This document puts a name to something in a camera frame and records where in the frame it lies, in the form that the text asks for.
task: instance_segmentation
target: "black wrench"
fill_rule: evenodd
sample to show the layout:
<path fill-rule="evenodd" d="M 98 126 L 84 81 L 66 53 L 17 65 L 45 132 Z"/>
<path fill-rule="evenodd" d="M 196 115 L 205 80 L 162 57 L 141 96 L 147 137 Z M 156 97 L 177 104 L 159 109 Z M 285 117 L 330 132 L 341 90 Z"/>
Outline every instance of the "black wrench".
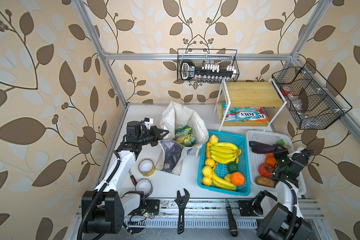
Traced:
<path fill-rule="evenodd" d="M 185 206 L 187 205 L 187 202 L 189 200 L 189 192 L 184 189 L 185 195 L 180 196 L 180 191 L 177 191 L 177 199 L 175 199 L 175 202 L 177 203 L 177 206 L 179 207 L 179 220 L 177 223 L 177 234 L 181 234 L 184 232 L 184 210 Z"/>

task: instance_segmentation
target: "black tool holder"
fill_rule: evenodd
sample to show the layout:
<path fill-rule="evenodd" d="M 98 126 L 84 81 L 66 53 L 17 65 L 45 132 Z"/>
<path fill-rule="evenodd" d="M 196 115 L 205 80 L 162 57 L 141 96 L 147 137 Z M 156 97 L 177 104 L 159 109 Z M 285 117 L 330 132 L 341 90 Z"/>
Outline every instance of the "black tool holder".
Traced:
<path fill-rule="evenodd" d="M 321 78 L 325 86 L 321 87 L 312 74 Z M 272 78 L 284 95 L 286 106 L 299 129 L 326 129 L 352 109 L 336 87 L 309 62 L 302 67 L 275 72 Z"/>
<path fill-rule="evenodd" d="M 185 49 L 177 50 L 177 79 L 178 81 L 198 83 L 236 82 L 239 69 L 236 61 L 237 50 L 226 49 Z M 217 69 L 208 69 L 208 65 L 218 65 Z"/>

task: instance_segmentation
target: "snack package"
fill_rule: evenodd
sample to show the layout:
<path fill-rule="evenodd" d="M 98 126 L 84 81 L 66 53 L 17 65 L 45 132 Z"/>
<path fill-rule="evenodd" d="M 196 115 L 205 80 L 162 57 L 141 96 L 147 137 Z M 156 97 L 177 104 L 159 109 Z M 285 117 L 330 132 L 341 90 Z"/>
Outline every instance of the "snack package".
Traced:
<path fill-rule="evenodd" d="M 264 108 L 259 108 L 256 110 L 257 110 L 257 113 L 259 114 L 259 116 L 249 118 L 248 121 L 250 121 L 250 122 L 268 122 L 268 121 L 270 121 L 269 117 L 265 113 Z"/>
<path fill-rule="evenodd" d="M 192 128 L 186 125 L 182 129 L 175 131 L 175 141 L 185 147 L 195 144 L 196 138 L 192 134 Z"/>
<path fill-rule="evenodd" d="M 223 105 L 223 113 L 227 109 L 227 104 L 222 103 Z M 236 122 L 236 108 L 229 108 L 227 115 L 225 116 L 225 121 L 228 122 Z"/>
<path fill-rule="evenodd" d="M 259 117 L 256 108 L 236 108 L 236 121 L 243 122 L 253 117 Z"/>

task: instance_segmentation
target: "wooden shelf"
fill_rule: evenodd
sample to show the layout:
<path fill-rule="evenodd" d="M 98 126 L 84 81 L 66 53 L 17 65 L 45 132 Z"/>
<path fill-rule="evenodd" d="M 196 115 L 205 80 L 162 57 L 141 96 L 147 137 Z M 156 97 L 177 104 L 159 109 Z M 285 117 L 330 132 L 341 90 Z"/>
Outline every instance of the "wooden shelf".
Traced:
<path fill-rule="evenodd" d="M 219 112 L 220 122 L 223 120 L 223 105 L 221 103 L 217 104 L 217 110 Z M 267 122 L 228 122 L 224 121 L 223 126 L 225 127 L 266 127 L 268 125 Z"/>
<path fill-rule="evenodd" d="M 235 82 L 226 85 L 231 99 L 231 107 L 260 108 L 283 105 L 271 82 Z"/>

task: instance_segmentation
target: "yellow and green package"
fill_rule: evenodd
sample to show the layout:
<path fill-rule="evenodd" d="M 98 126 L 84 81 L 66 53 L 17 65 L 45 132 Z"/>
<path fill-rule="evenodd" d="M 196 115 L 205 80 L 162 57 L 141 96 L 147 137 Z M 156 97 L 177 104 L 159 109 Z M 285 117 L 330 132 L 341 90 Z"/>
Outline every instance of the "yellow and green package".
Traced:
<path fill-rule="evenodd" d="M 192 128 L 186 125 L 175 132 L 175 141 L 185 147 L 190 147 L 196 143 L 196 138 L 192 134 Z"/>

